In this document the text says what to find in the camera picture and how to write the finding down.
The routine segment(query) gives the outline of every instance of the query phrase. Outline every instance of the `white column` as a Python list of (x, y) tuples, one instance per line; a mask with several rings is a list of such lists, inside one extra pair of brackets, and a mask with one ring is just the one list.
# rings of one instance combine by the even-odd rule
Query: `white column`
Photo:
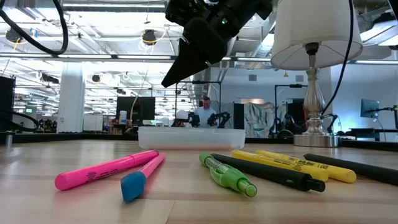
[(86, 75), (82, 63), (64, 62), (61, 77), (57, 133), (83, 131)]

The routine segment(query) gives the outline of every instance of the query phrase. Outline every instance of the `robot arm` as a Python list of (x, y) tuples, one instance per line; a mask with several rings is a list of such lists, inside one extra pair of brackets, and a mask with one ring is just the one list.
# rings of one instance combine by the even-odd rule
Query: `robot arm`
[(162, 85), (169, 87), (218, 63), (226, 56), (227, 43), (257, 13), (267, 19), (272, 0), (170, 0), (166, 19), (184, 27), (179, 55)]
[(231, 118), (231, 114), (228, 112), (223, 112), (219, 114), (212, 114), (209, 119), (207, 119), (207, 124), (211, 127), (217, 125), (217, 119), (220, 119), (220, 125), (218, 128), (225, 128), (225, 123)]
[(335, 124), (335, 121), (337, 120), (338, 116), (335, 114), (328, 114), (328, 115), (324, 116), (324, 118), (329, 118), (329, 117), (332, 117), (332, 119), (331, 119), (331, 123), (330, 123), (329, 127), (327, 128), (327, 130), (328, 130), (329, 134), (333, 134), (333, 125)]
[(184, 127), (183, 123), (190, 123), (192, 127), (197, 128), (200, 125), (199, 115), (194, 112), (180, 110), (174, 120), (172, 127)]

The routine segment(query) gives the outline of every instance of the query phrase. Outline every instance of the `plastic tray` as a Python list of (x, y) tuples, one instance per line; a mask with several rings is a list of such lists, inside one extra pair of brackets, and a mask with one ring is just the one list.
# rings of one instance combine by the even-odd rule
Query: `plastic tray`
[(242, 149), (245, 130), (211, 128), (140, 127), (139, 146), (143, 149)]

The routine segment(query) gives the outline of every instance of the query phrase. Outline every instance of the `person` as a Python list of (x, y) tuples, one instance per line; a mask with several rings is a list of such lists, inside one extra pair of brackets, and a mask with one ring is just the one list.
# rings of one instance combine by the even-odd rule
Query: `person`
[(202, 99), (203, 102), (203, 106), (198, 107), (195, 110), (195, 114), (197, 114), (199, 116), (200, 119), (200, 126), (199, 128), (210, 128), (211, 126), (207, 124), (207, 119), (209, 119), (209, 117), (212, 114), (217, 114), (215, 110), (210, 108), (210, 98), (209, 97), (204, 97)]

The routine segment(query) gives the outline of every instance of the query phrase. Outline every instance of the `black cable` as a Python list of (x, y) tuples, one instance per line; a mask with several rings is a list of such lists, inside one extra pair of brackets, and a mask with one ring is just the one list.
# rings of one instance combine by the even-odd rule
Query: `black cable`
[(378, 123), (380, 124), (380, 126), (381, 126), (381, 129), (383, 130), (383, 133), (384, 133), (384, 141), (387, 141), (387, 137), (386, 137), (386, 130), (384, 130), (384, 127), (383, 127), (383, 125), (381, 124), (381, 122), (380, 122), (379, 118), (376, 118), (376, 120), (377, 120), (377, 121), (378, 121)]
[(61, 8), (60, 3), (58, 0), (53, 0), (55, 7), (57, 8), (58, 14), (60, 16), (60, 22), (62, 26), (62, 34), (63, 34), (63, 43), (60, 50), (51, 50), (44, 47), (42, 44), (38, 43), (35, 39), (33, 39), (29, 34), (27, 34), (24, 30), (22, 30), (14, 21), (12, 21), (2, 9), (6, 0), (0, 0), (0, 17), (4, 19), (5, 22), (11, 27), (11, 29), (15, 30), (19, 35), (21, 35), (26, 41), (28, 41), (33, 46), (37, 47), (38, 49), (44, 51), (45, 53), (52, 54), (52, 55), (60, 55), (63, 54), (68, 48), (68, 27), (67, 23), (65, 22), (65, 18), (63, 17), (63, 11)]
[(38, 128), (39, 128), (39, 122), (36, 119), (34, 119), (34, 118), (30, 117), (30, 116), (27, 116), (26, 114), (21, 114), (21, 113), (17, 113), (17, 112), (14, 112), (14, 111), (6, 111), (6, 110), (0, 110), (0, 113), (13, 114), (13, 115), (17, 115), (17, 116), (21, 116), (21, 117), (27, 118), (27, 119), (33, 121), (33, 123), (36, 126), (35, 128), (25, 128), (25, 127), (23, 127), (20, 124), (14, 123), (14, 122), (6, 119), (6, 118), (0, 117), (0, 122), (3, 122), (3, 123), (6, 123), (6, 124), (10, 125), (14, 130), (17, 129), (17, 130), (21, 130), (21, 131), (34, 132), (34, 131), (38, 130)]
[(349, 2), (350, 26), (351, 27), (350, 27), (350, 30), (349, 30), (349, 41), (348, 41), (348, 46), (347, 46), (347, 52), (346, 52), (346, 56), (344, 57), (343, 67), (341, 68), (341, 73), (340, 73), (340, 77), (338, 79), (338, 83), (337, 83), (335, 92), (334, 92), (333, 96), (331, 97), (329, 103), (325, 106), (325, 109), (323, 109), (322, 115), (325, 113), (325, 111), (329, 108), (329, 106), (331, 105), (333, 100), (335, 100), (335, 98), (336, 98), (338, 89), (340, 88), (340, 85), (341, 85), (341, 81), (343, 80), (344, 71), (345, 71), (346, 66), (347, 66), (349, 52), (350, 52), (351, 46), (353, 44), (353, 36), (354, 36), (354, 3), (353, 3), (353, 0), (348, 0), (348, 2)]
[(363, 15), (359, 15), (365, 22), (368, 22), (368, 23), (373, 23), (372, 21), (369, 21), (369, 20), (367, 20), (367, 19), (365, 19), (365, 17), (363, 16)]

